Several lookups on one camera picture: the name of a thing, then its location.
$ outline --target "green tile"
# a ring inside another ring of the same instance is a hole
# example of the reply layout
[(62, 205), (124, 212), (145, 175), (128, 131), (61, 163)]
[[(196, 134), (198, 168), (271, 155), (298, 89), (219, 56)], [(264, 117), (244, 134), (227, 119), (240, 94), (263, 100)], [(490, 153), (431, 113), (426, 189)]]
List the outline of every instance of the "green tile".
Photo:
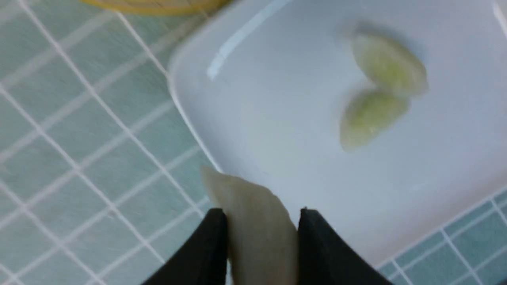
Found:
[(160, 262), (147, 249), (142, 249), (104, 277), (107, 285), (139, 285), (150, 277)]
[(440, 232), (435, 233), (432, 236), (425, 239), (424, 241), (418, 243), (416, 246), (407, 250), (402, 255), (400, 255), (398, 258), (396, 258), (396, 262), (398, 262), (398, 264), (401, 267), (404, 267), (405, 265), (409, 264), (412, 260), (419, 257), (426, 251), (434, 248), (442, 241), (444, 241), (444, 236)]
[(169, 259), (194, 233), (201, 218), (192, 214), (174, 228), (155, 239), (151, 245), (165, 259)]
[(57, 40), (61, 40), (101, 11), (100, 8), (81, 1), (69, 0), (40, 0), (32, 9)]
[(157, 170), (139, 147), (127, 140), (90, 165), (85, 173), (109, 199), (116, 200)]
[(479, 284), (477, 283), (477, 281), (475, 281), (475, 278), (470, 276), (456, 285), (479, 285)]
[(69, 55), (88, 81), (95, 83), (141, 52), (123, 23), (114, 19), (74, 46)]
[(507, 252), (493, 259), (486, 266), (477, 271), (479, 279), (484, 285), (496, 285), (507, 279)]
[(89, 100), (49, 131), (49, 135), (80, 162), (122, 132), (96, 100)]
[(394, 285), (409, 285), (405, 278), (401, 275), (396, 276), (391, 282)]
[(21, 281), (25, 285), (68, 285), (84, 284), (89, 275), (62, 252), (50, 257), (25, 275)]
[(41, 122), (84, 90), (65, 61), (56, 57), (9, 91), (36, 121)]
[(0, 231), (0, 264), (17, 272), (51, 247), (29, 218), (19, 216)]
[(189, 204), (166, 177), (159, 178), (120, 207), (122, 214), (146, 238), (177, 218)]
[(8, 279), (7, 274), (0, 270), (0, 283), (5, 282)]
[(15, 209), (16, 204), (3, 191), (0, 191), (0, 221)]
[(138, 243), (127, 226), (110, 213), (73, 240), (69, 248), (91, 270), (100, 272)]
[(171, 100), (164, 74), (151, 61), (127, 73), (100, 96), (127, 126)]
[(0, 79), (47, 49), (49, 45), (24, 13), (0, 26), (0, 39), (3, 39), (0, 41), (0, 54), (4, 55), (0, 57)]
[(475, 208), (470, 213), (464, 215), (460, 219), (458, 219), (456, 222), (450, 224), (449, 226), (445, 227), (445, 231), (448, 235), (453, 235), (455, 232), (459, 231), (461, 228), (469, 224), (471, 221), (477, 219), (480, 215), (483, 215), (487, 211), (491, 210), (493, 208), (493, 204), (491, 202), (486, 202), (482, 204), (481, 206)]
[(160, 116), (136, 136), (163, 164), (197, 144), (176, 108)]
[(507, 200), (507, 191), (503, 191), (498, 196), (495, 197), (495, 202), (497, 204), (503, 204)]
[(10, 3), (12, 2), (12, 0), (0, 0), (0, 9), (6, 7), (7, 5), (9, 5)]
[(165, 35), (174, 33), (178, 26), (192, 17), (126, 15), (127, 20), (147, 45), (153, 44)]
[(384, 277), (389, 277), (393, 275), (396, 272), (396, 268), (392, 264), (392, 262), (387, 263), (386, 265), (382, 266), (378, 272), (382, 274)]
[(436, 285), (456, 280), (466, 273), (466, 268), (451, 247), (445, 245), (405, 273), (414, 285)]
[(155, 57), (159, 60), (160, 64), (167, 69), (169, 61), (172, 58), (176, 48), (179, 46), (179, 41), (174, 41), (168, 47), (155, 54)]
[(31, 125), (19, 112), (3, 96), (0, 96), (0, 152), (30, 132), (31, 129)]
[(211, 166), (211, 162), (202, 151), (199, 151), (171, 172), (179, 185), (196, 203), (206, 197), (206, 190), (201, 183), (201, 165)]
[(476, 267), (507, 245), (507, 226), (500, 215), (494, 213), (457, 236), (453, 243), (470, 265)]
[(32, 212), (56, 236), (64, 238), (106, 204), (78, 177), (34, 206)]
[(25, 201), (70, 170), (63, 157), (40, 137), (4, 166), (0, 170), (0, 178)]

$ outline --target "yellow bowl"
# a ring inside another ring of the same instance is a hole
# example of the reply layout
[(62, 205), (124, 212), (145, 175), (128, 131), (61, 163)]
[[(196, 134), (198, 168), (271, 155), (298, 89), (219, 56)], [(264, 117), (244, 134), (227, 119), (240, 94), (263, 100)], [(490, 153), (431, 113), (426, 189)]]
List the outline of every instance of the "yellow bowl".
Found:
[(220, 8), (229, 0), (81, 0), (105, 9), (146, 15), (185, 15)]

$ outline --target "tiled countertop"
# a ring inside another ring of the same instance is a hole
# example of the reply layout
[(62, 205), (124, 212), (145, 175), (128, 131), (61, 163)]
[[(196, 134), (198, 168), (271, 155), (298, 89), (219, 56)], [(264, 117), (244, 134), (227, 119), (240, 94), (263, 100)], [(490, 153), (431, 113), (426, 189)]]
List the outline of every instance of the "tiled countertop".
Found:
[[(209, 164), (167, 91), (205, 16), (0, 0), (0, 284), (136, 285), (210, 207)], [(507, 194), (381, 268), (398, 285), (507, 275)]]

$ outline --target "yellow object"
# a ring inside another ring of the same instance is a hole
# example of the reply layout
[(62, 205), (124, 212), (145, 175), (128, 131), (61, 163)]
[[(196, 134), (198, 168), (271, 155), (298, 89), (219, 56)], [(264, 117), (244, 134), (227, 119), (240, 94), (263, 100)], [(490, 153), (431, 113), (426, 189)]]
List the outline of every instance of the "yellow object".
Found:
[(409, 109), (409, 101), (381, 90), (362, 92), (345, 111), (340, 143), (351, 152), (380, 135)]
[(146, 15), (184, 15), (220, 8), (229, 0), (81, 0), (105, 9)]
[(358, 33), (352, 41), (352, 52), (366, 76), (390, 94), (411, 98), (428, 89), (422, 62), (394, 39)]

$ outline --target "square plate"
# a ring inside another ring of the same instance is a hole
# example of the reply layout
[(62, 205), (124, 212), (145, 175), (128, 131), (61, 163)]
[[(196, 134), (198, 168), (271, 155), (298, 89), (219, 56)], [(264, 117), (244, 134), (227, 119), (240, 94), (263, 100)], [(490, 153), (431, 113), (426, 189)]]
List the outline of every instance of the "square plate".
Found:
[[(507, 185), (507, 41), (497, 3), (243, 0), (171, 63), (184, 120), (221, 171), (318, 209), (377, 265)], [(388, 33), (425, 64), (430, 90), (367, 146), (339, 121), (369, 83), (348, 35)]]

